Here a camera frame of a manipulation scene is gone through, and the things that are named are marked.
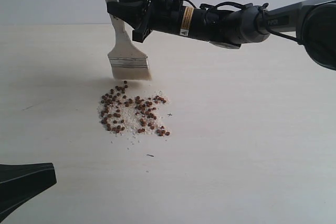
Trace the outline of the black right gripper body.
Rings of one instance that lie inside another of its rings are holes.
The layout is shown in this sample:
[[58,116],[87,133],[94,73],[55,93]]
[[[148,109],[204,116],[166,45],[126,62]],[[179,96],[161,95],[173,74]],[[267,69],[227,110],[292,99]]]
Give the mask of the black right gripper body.
[[144,0],[143,34],[160,31],[180,34],[182,23],[182,0]]

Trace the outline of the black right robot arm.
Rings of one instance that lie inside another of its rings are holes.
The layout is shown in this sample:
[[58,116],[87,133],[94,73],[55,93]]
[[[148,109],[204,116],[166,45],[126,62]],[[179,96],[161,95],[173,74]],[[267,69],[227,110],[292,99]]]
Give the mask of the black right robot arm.
[[118,0],[107,12],[133,28],[143,42],[152,31],[238,49],[270,35],[302,45],[318,65],[335,69],[335,0],[306,0],[268,10],[268,5],[222,2],[184,6],[182,0]]

